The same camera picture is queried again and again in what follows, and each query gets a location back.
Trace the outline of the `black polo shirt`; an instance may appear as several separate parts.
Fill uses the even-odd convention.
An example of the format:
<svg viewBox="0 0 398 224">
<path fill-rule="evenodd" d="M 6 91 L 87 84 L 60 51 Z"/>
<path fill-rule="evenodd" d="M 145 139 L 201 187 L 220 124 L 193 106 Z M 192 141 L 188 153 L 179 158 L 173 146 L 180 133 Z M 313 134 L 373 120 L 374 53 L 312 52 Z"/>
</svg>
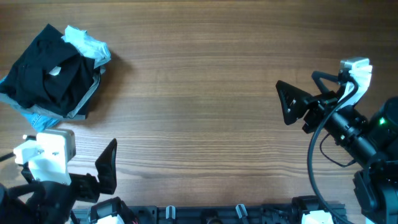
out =
<svg viewBox="0 0 398 224">
<path fill-rule="evenodd" d="M 93 84 L 94 62 L 48 24 L 13 64 L 1 93 L 24 108 L 38 104 L 70 111 Z"/>
</svg>

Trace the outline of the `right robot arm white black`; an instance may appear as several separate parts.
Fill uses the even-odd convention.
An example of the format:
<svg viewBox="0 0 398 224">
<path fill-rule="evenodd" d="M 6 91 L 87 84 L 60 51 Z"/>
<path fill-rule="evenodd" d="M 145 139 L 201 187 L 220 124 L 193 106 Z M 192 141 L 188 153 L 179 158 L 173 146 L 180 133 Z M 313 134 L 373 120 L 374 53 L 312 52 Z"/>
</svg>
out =
<svg viewBox="0 0 398 224">
<path fill-rule="evenodd" d="M 320 85 L 316 96 L 278 81 L 275 85 L 287 125 L 303 118 L 303 130 L 316 141 L 325 129 L 361 166 L 354 193 L 361 213 L 373 223 L 397 223 L 397 98 L 389 98 L 371 119 L 353 105 L 340 106 L 343 89 Z"/>
</svg>

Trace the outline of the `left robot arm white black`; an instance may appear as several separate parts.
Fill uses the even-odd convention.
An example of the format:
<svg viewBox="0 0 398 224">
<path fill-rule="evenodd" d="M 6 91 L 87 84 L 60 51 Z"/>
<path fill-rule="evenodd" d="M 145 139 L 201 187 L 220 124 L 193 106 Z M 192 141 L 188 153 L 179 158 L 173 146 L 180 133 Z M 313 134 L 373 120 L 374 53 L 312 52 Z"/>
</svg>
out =
<svg viewBox="0 0 398 224">
<path fill-rule="evenodd" d="M 113 139 L 97 158 L 97 177 L 72 174 L 70 185 L 38 180 L 9 189 L 1 185 L 1 223 L 78 223 L 75 202 L 95 203 L 116 190 L 117 144 Z"/>
</svg>

